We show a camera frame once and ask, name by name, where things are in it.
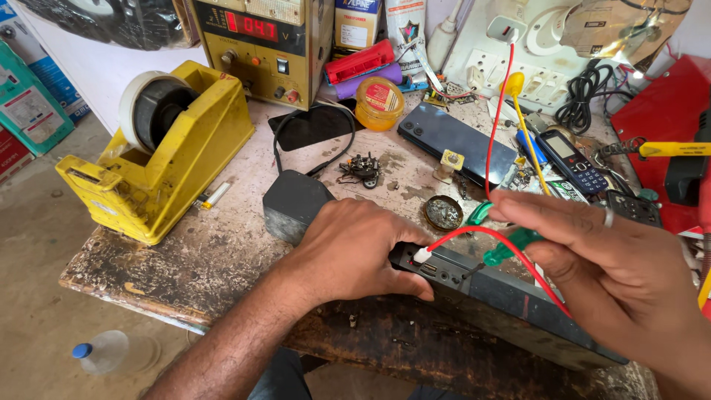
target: red led display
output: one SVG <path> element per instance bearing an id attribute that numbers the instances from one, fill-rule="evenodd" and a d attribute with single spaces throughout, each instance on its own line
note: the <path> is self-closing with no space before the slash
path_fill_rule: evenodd
<path id="1" fill-rule="evenodd" d="M 277 26 L 271 22 L 230 13 L 229 11 L 225 11 L 225 17 L 227 19 L 227 28 L 232 32 L 243 33 L 273 42 L 279 41 Z"/>

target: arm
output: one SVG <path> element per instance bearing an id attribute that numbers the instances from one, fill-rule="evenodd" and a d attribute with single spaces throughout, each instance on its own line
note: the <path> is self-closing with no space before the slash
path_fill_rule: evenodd
<path id="1" fill-rule="evenodd" d="M 246 399 L 296 321 L 324 302 L 386 293 L 433 300 L 424 278 L 387 261 L 399 241 L 429 245 L 432 238 L 372 201 L 327 203 L 299 247 L 160 376 L 144 400 Z"/>
<path id="2" fill-rule="evenodd" d="M 511 191 L 494 191 L 489 216 L 537 230 L 547 241 L 526 253 L 597 342 L 655 372 L 665 399 L 709 399 L 711 323 L 696 303 L 678 239 L 605 211 Z"/>

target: concrete floor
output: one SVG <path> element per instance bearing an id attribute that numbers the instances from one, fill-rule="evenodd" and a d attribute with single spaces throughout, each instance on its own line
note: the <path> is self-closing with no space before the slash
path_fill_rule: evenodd
<path id="1" fill-rule="evenodd" d="M 54 170 L 67 154 L 94 161 L 110 136 L 94 115 L 48 154 L 0 186 L 0 387 L 5 399 L 135 399 L 195 334 L 62 288 L 66 263 L 96 228 Z M 156 338 L 161 358 L 147 372 L 93 376 L 72 348 L 106 330 Z M 328 364 L 306 375 L 315 400 L 406 399 L 414 384 Z"/>

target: purple cylinder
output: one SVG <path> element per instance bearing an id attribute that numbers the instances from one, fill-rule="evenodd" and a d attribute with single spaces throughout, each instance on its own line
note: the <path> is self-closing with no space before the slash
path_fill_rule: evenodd
<path id="1" fill-rule="evenodd" d="M 380 76 L 381 78 L 385 78 L 396 85 L 402 83 L 402 70 L 400 69 L 400 64 L 391 63 L 383 69 L 365 75 L 361 75 L 357 78 L 349 79 L 345 82 L 341 82 L 334 85 L 334 87 L 336 88 L 336 92 L 338 93 L 338 98 L 342 100 L 345 98 L 349 98 L 352 95 L 355 95 L 356 90 L 358 89 L 358 85 L 360 85 L 360 83 L 363 82 L 366 78 L 370 78 L 371 76 Z"/>

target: cardboard box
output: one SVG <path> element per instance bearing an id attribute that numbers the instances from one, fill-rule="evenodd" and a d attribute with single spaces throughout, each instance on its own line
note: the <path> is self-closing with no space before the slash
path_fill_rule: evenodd
<path id="1" fill-rule="evenodd" d="M 336 0 L 336 46 L 371 47 L 378 36 L 383 0 Z"/>
<path id="2" fill-rule="evenodd" d="M 39 41 L 15 14 L 7 0 L 0 0 L 0 37 L 37 75 L 72 122 L 77 122 L 89 113 L 89 106 L 82 96 L 40 46 Z"/>
<path id="3" fill-rule="evenodd" d="M 35 157 L 7 129 L 0 127 L 0 185 Z"/>
<path id="4" fill-rule="evenodd" d="M 57 100 L 3 41 L 0 41 L 0 124 L 36 156 L 48 152 L 74 130 L 74 123 Z"/>

